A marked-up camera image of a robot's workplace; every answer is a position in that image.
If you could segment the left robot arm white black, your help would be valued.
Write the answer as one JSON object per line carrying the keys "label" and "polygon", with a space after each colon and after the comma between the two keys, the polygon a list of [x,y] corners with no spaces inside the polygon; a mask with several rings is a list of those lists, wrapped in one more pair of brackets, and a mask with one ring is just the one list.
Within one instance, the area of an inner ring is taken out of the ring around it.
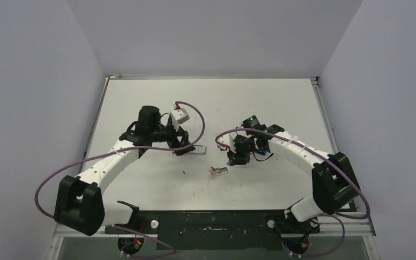
{"label": "left robot arm white black", "polygon": [[109,152],[95,157],[95,163],[78,175],[64,177],[58,186],[55,222],[87,236],[102,226],[115,224],[126,233],[136,232],[140,218],[133,212],[139,208],[124,201],[105,203],[103,194],[131,163],[154,149],[154,143],[166,143],[166,150],[177,156],[194,151],[188,131],[182,128],[190,118],[186,109],[176,102],[166,123],[161,118],[158,107],[142,106],[138,119],[119,136]]}

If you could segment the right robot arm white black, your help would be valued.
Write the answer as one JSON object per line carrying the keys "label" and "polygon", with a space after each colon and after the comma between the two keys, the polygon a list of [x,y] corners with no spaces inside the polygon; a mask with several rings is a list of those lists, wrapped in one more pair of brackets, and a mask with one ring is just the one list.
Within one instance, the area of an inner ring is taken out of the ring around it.
{"label": "right robot arm white black", "polygon": [[308,219],[337,213],[360,194],[359,183],[345,154],[331,154],[309,146],[279,125],[261,124],[254,115],[245,119],[239,128],[220,134],[215,141],[220,150],[227,152],[229,166],[246,165],[253,155],[265,152],[281,156],[309,174],[311,195],[285,210],[284,224],[291,232],[299,232]]}

